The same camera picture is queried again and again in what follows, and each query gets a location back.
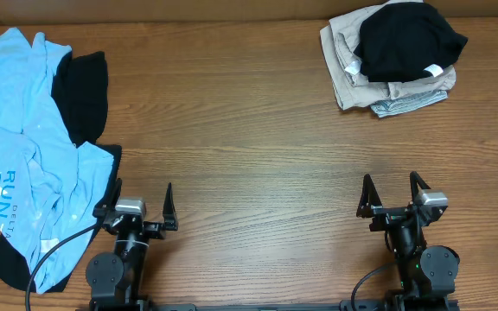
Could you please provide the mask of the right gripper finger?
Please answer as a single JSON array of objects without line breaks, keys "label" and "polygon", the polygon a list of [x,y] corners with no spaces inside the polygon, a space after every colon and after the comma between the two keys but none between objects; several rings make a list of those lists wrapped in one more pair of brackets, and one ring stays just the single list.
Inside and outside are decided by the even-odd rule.
[{"label": "right gripper finger", "polygon": [[423,196],[428,194],[431,189],[430,186],[420,177],[418,172],[412,171],[409,175],[411,195],[413,203],[424,203],[425,199]]},{"label": "right gripper finger", "polygon": [[361,198],[357,206],[356,216],[361,218],[372,218],[381,208],[382,202],[372,177],[369,174],[366,174],[363,177]]}]

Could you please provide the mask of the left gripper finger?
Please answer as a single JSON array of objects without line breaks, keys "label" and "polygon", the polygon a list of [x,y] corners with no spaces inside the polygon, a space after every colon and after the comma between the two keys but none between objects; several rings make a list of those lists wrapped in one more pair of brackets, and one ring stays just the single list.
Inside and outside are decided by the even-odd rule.
[{"label": "left gripper finger", "polygon": [[173,201],[172,184],[169,183],[163,203],[163,224],[166,231],[177,231],[178,220]]},{"label": "left gripper finger", "polygon": [[122,180],[120,178],[117,178],[115,181],[109,181],[103,198],[93,208],[93,217],[104,218],[109,212],[115,209],[121,187]]}]

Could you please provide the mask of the light blue t-shirt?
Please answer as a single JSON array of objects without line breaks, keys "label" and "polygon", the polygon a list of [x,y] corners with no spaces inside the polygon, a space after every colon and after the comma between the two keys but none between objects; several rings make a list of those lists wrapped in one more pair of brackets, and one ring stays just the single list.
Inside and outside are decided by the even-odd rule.
[{"label": "light blue t-shirt", "polygon": [[75,146],[51,97],[69,46],[0,35],[0,232],[35,273],[37,293],[70,275],[86,251],[113,156]]}]

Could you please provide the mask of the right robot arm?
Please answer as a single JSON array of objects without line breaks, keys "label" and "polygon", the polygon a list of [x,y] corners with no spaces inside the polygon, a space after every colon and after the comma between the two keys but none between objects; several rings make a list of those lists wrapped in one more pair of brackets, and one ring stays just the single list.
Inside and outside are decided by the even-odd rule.
[{"label": "right robot arm", "polygon": [[406,206],[383,206],[373,179],[364,175],[356,215],[371,219],[369,230],[383,232],[387,249],[394,260],[367,273],[354,286],[350,307],[358,310],[363,301],[356,299],[358,289],[370,277],[395,267],[400,289],[389,290],[385,298],[368,301],[370,308],[383,311],[458,310],[449,295],[456,290],[460,257],[449,247],[429,246],[423,229],[438,221],[449,205],[448,197],[431,187],[412,171],[409,175],[412,199]]}]

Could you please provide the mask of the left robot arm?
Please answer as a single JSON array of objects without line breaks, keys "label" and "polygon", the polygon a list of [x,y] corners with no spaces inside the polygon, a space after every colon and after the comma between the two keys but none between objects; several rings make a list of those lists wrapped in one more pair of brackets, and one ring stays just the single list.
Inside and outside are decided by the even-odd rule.
[{"label": "left robot arm", "polygon": [[122,181],[94,216],[101,228],[115,237],[113,251],[102,252],[86,267],[86,281],[91,288],[91,310],[136,310],[155,308],[147,295],[140,293],[144,262],[150,241],[166,239],[167,232],[178,230],[172,185],[167,186],[162,221],[146,219],[146,203],[141,197],[122,197]]}]

